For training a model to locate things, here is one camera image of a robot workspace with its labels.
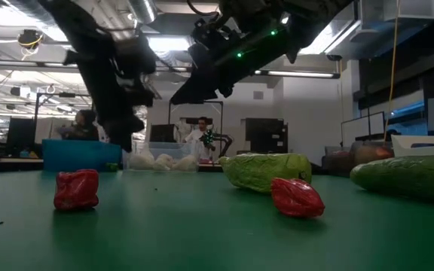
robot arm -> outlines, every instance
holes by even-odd
[[[353,0],[220,0],[220,18],[199,20],[188,52],[190,78],[170,100],[174,105],[228,97],[233,85],[282,55],[290,62]],[[283,23],[284,13],[289,18]],[[223,26],[232,17],[241,33]]]

desk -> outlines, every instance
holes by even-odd
[[[222,173],[102,173],[93,212],[60,213],[54,179],[0,173],[0,270],[434,270],[434,206],[347,178],[313,179],[314,220]]]

blue box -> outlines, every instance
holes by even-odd
[[[79,169],[108,170],[107,163],[121,162],[121,148],[98,141],[43,140],[44,170],[74,172]]]

white cloth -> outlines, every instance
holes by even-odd
[[[203,132],[199,129],[193,130],[190,135],[187,135],[185,138],[185,142],[199,142],[200,138],[203,136]],[[212,159],[212,152],[208,148],[201,148],[200,149],[200,158],[201,159]]]

person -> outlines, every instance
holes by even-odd
[[[193,142],[200,141],[203,137],[203,134],[207,131],[208,120],[206,117],[199,117],[198,120],[198,129],[193,130],[187,137],[185,138],[185,142]],[[214,147],[212,145],[205,145],[204,148],[200,152],[201,160],[212,160],[212,152]]]
[[[92,110],[80,110],[75,117],[76,125],[60,127],[58,132],[63,139],[98,141],[98,129],[93,125],[95,119],[96,115]]]

